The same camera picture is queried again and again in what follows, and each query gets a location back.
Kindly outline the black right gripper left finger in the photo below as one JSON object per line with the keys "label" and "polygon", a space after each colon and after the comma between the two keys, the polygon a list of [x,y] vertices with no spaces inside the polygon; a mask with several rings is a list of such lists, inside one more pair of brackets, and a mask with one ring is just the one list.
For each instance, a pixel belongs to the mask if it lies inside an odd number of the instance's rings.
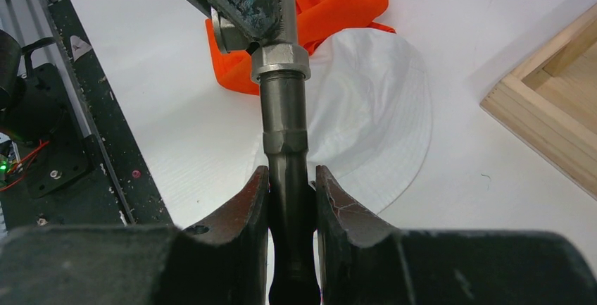
{"label": "black right gripper left finger", "polygon": [[20,228],[1,242],[2,304],[264,304],[268,169],[182,230]]}

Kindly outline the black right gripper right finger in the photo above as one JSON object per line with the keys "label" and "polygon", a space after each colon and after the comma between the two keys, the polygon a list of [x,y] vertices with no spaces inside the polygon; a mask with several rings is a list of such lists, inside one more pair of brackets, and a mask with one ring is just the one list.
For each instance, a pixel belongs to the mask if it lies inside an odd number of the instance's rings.
{"label": "black right gripper right finger", "polygon": [[595,304],[596,278],[553,232],[401,230],[316,169],[324,304]]}

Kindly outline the silver angle valve fitting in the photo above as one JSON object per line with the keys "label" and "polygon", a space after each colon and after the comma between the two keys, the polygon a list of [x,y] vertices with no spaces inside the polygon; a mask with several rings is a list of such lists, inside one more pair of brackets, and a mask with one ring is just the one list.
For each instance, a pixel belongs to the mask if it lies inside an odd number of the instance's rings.
{"label": "silver angle valve fitting", "polygon": [[213,8],[211,20],[217,46],[224,54],[254,46],[251,80],[258,85],[304,86],[311,72],[308,52],[299,44],[296,2],[277,0],[277,7],[277,26],[260,39],[248,37]]}

